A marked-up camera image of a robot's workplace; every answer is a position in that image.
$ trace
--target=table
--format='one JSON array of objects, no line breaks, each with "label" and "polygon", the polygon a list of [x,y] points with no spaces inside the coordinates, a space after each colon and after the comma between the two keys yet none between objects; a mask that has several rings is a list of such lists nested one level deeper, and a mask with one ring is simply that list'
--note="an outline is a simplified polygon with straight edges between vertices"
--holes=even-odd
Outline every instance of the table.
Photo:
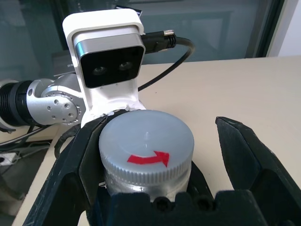
[{"label": "table", "polygon": [[[144,65],[138,83],[144,84],[170,64]],[[183,120],[195,138],[193,160],[213,195],[233,189],[225,170],[216,116],[251,127],[301,186],[301,56],[184,63],[140,92],[147,109]],[[54,144],[66,130],[61,126],[14,221],[25,220],[55,161]],[[82,214],[79,225],[88,225]]]}]

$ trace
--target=glass window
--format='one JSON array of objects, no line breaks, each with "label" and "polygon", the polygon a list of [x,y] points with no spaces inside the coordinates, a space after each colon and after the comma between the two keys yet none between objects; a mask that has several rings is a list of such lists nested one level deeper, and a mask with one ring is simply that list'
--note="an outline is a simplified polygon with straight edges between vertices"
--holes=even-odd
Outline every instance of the glass window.
[{"label": "glass window", "polygon": [[[145,32],[174,30],[194,42],[189,61],[264,57],[283,3],[276,0],[0,0],[0,79],[52,78],[52,56],[67,49],[63,19],[76,12],[142,10]],[[146,55],[144,64],[172,63],[176,47]]]}]

